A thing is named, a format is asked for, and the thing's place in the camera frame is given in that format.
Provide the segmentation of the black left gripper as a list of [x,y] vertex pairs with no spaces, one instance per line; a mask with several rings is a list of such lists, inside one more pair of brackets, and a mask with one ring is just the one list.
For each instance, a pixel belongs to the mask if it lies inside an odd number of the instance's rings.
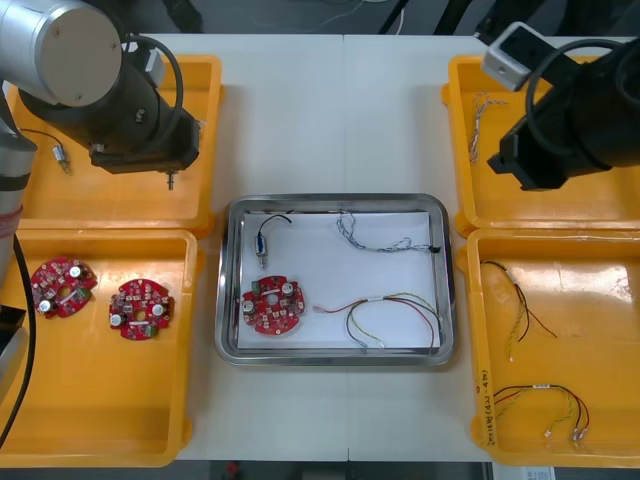
[[181,109],[177,124],[163,142],[157,138],[166,130],[174,108],[159,100],[158,117],[154,128],[142,144],[123,147],[120,152],[107,148],[107,152],[90,154],[93,166],[112,174],[161,172],[171,173],[188,169],[199,155],[200,124],[186,110]]

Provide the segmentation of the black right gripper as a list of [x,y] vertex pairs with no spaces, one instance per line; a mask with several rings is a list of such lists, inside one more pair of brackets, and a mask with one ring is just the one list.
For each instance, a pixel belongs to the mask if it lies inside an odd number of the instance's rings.
[[588,97],[577,89],[551,89],[500,140],[488,161],[497,174],[510,174],[525,191],[561,188],[569,179],[588,173],[588,157],[577,122]]

